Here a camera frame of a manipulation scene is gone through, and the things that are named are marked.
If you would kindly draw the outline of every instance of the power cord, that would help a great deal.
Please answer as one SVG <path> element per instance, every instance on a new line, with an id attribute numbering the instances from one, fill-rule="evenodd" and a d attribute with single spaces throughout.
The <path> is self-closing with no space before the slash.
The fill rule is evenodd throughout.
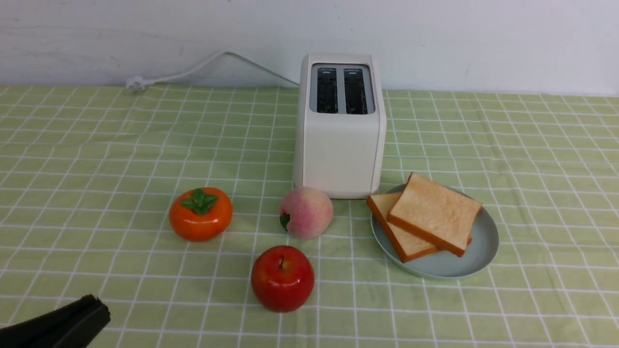
<path id="1" fill-rule="evenodd" d="M 130 90 L 131 92 L 143 92 L 146 89 L 148 89 L 149 86 L 156 84 L 157 82 L 165 82 L 165 81 L 169 81 L 169 80 L 174 80 L 174 79 L 180 79 L 182 77 L 186 77 L 188 75 L 193 74 L 194 72 L 196 72 L 198 69 L 201 69 L 202 67 L 204 67 L 205 65 L 209 64 L 210 62 L 212 62 L 215 58 L 218 58 L 219 56 L 222 56 L 224 54 L 229 54 L 232 56 L 236 56 L 254 66 L 257 66 L 259 68 L 261 68 L 262 70 L 265 70 L 269 73 L 271 73 L 274 76 L 277 76 L 281 79 L 284 79 L 288 82 L 290 82 L 291 84 L 295 84 L 295 85 L 299 85 L 299 82 L 296 81 L 292 81 L 289 78 L 282 76 L 248 58 L 245 58 L 244 56 L 232 52 L 232 51 L 218 51 L 215 52 L 214 54 L 210 55 L 209 57 L 206 57 L 205 59 L 203 59 L 200 63 L 198 63 L 196 66 L 194 66 L 193 68 L 185 71 L 185 72 L 181 72 L 180 74 L 176 74 L 176 75 L 172 75 L 172 76 L 166 76 L 166 77 L 159 77 L 158 79 L 149 79 L 149 80 L 145 80 L 142 76 L 134 76 L 131 78 L 127 79 L 127 84 L 126 84 L 126 88 L 128 90 Z"/>

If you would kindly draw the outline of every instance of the persimmon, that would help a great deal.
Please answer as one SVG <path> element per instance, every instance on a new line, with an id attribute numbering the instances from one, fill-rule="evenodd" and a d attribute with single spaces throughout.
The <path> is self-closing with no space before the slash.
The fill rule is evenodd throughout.
<path id="1" fill-rule="evenodd" d="M 168 219 L 174 232 L 188 241 L 207 241 L 228 228 L 232 221 L 232 201 L 218 188 L 187 191 L 170 207 Z"/>

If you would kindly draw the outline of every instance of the apple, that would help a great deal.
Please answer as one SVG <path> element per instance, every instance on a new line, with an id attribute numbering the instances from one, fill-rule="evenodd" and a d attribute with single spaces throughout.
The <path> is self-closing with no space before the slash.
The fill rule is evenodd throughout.
<path id="1" fill-rule="evenodd" d="M 291 312 L 301 307 L 314 290 L 314 269 L 299 249 L 273 246 L 254 262 L 251 288 L 268 310 Z"/>
<path id="2" fill-rule="evenodd" d="M 327 194 L 307 186 L 288 192 L 279 207 L 279 220 L 284 229 L 301 239 L 323 233 L 333 219 L 333 204 Z"/>

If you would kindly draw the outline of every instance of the red apple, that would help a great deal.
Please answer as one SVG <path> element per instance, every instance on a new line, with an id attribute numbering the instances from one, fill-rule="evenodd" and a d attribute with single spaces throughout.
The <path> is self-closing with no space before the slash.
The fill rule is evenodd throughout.
<path id="1" fill-rule="evenodd" d="M 278 313 L 294 311 L 314 289 L 314 269 L 299 249 L 274 246 L 256 259 L 251 270 L 251 288 L 265 308 Z"/>

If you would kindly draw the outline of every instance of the toaster slot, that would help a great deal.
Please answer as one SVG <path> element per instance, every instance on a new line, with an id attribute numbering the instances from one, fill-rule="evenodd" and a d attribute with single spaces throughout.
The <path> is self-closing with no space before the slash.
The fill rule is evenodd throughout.
<path id="1" fill-rule="evenodd" d="M 337 71 L 334 67 L 316 70 L 316 112 L 337 113 Z"/>
<path id="2" fill-rule="evenodd" d="M 369 69 L 365 66 L 344 68 L 346 113 L 367 115 L 374 112 Z"/>

